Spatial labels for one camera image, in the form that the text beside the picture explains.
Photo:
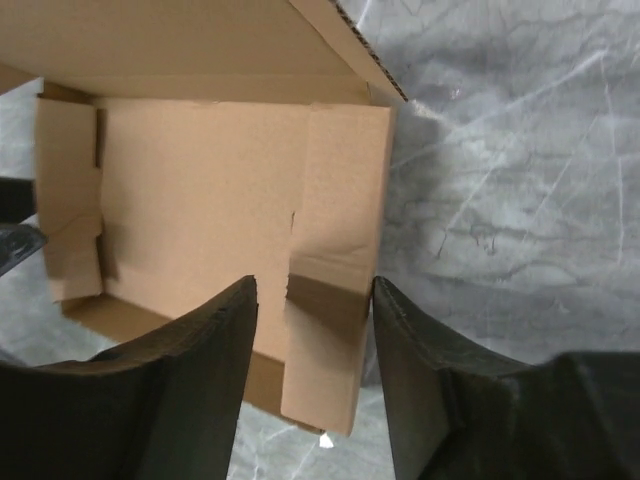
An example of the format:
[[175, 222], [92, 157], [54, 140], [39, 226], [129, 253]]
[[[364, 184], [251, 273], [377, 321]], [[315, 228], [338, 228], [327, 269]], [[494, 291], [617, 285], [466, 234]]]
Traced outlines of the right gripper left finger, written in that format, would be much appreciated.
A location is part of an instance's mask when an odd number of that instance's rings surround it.
[[223, 479], [258, 314], [251, 276], [86, 361], [1, 367], [5, 479]]

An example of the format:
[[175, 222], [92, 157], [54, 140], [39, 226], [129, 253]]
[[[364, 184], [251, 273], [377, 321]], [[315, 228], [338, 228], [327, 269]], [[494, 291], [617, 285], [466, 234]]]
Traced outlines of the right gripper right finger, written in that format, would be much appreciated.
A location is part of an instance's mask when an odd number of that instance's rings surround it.
[[372, 312], [399, 479], [635, 479], [639, 356], [529, 365], [423, 312], [377, 277]]

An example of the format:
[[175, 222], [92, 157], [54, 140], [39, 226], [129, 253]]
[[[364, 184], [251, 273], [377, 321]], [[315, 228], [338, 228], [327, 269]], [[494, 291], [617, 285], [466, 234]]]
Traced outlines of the brown cardboard box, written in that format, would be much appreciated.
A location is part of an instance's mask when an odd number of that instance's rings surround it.
[[50, 295], [124, 342], [251, 275], [244, 398], [349, 434], [405, 99], [335, 1], [5, 1]]

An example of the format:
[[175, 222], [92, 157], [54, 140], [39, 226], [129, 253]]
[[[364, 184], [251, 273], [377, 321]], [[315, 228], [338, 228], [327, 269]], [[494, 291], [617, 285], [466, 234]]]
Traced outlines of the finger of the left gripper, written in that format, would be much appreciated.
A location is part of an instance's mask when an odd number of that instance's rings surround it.
[[29, 179], [0, 178], [0, 222], [19, 224], [36, 214], [34, 182]]
[[2, 224], [0, 230], [0, 275], [40, 250], [47, 237], [29, 224]]

